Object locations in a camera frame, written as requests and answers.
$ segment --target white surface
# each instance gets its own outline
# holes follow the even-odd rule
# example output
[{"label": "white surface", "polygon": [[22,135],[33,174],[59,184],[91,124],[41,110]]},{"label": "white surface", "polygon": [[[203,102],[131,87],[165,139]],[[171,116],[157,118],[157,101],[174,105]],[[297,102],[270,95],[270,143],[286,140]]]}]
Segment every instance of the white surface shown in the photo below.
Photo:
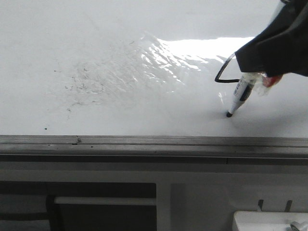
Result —
[{"label": "white surface", "polygon": [[[233,118],[236,84],[214,82],[277,3],[0,0],[0,134],[307,138],[308,78]],[[235,60],[223,78],[240,78]]]},{"label": "white surface", "polygon": [[308,221],[308,213],[238,211],[234,214],[233,231],[292,231],[293,221]]}]

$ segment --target whiteboard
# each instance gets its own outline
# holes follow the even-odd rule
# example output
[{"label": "whiteboard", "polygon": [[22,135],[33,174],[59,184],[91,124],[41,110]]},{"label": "whiteboard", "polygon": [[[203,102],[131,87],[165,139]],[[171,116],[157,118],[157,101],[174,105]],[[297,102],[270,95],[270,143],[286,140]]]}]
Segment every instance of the whiteboard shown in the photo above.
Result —
[{"label": "whiteboard", "polygon": [[0,0],[0,134],[308,138],[308,78],[232,118],[236,84],[214,82],[278,2]]}]

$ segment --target red object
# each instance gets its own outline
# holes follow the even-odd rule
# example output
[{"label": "red object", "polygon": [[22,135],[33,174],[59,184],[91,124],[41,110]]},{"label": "red object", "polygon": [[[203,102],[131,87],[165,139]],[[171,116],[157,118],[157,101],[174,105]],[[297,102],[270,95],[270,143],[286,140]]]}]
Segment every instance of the red object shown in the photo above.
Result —
[{"label": "red object", "polygon": [[282,75],[274,76],[274,77],[263,76],[262,78],[263,86],[266,88],[270,88],[271,86],[277,84],[281,80],[281,78],[282,78]]}]

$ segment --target marker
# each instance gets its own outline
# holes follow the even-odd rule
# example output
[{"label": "marker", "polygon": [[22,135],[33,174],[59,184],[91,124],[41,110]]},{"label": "marker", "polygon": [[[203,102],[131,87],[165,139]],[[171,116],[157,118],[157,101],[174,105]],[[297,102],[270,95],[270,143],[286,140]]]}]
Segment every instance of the marker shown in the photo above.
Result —
[{"label": "marker", "polygon": [[[282,8],[285,6],[285,4],[288,3],[288,2],[289,2],[289,0],[280,0],[279,1],[277,8],[276,8],[270,22],[272,22],[277,17],[279,12],[282,10]],[[234,114],[234,112],[240,106],[242,106],[245,103],[245,101],[248,99],[252,89],[254,88],[256,80],[253,81],[251,78],[248,78],[248,79],[251,79],[251,80],[247,80],[247,77],[249,75],[255,75],[255,74],[258,74],[258,73],[243,73],[242,78],[240,79],[240,81],[237,84],[236,89],[234,91],[232,105],[229,108],[227,115],[226,115],[228,118],[230,118]],[[275,79],[275,80],[272,79],[272,80],[275,83],[279,81],[278,79]]]},{"label": "marker", "polygon": [[243,77],[240,79],[236,86],[233,94],[233,100],[231,107],[228,110],[227,117],[231,117],[234,112],[244,104],[248,99],[252,89],[254,88],[256,79],[249,80],[249,75],[257,73],[244,73]]}]

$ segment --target black cable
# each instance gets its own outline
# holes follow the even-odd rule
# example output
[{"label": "black cable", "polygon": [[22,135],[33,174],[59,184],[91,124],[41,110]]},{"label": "black cable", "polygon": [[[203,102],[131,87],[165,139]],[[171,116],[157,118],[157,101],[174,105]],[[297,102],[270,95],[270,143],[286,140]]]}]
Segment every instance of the black cable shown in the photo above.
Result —
[{"label": "black cable", "polygon": [[230,57],[225,61],[225,63],[222,65],[221,69],[218,71],[216,77],[215,77],[215,82],[217,83],[237,83],[240,80],[239,79],[219,79],[222,72],[226,69],[227,65],[229,62],[232,60],[232,58],[235,56],[235,53],[230,55]]}]

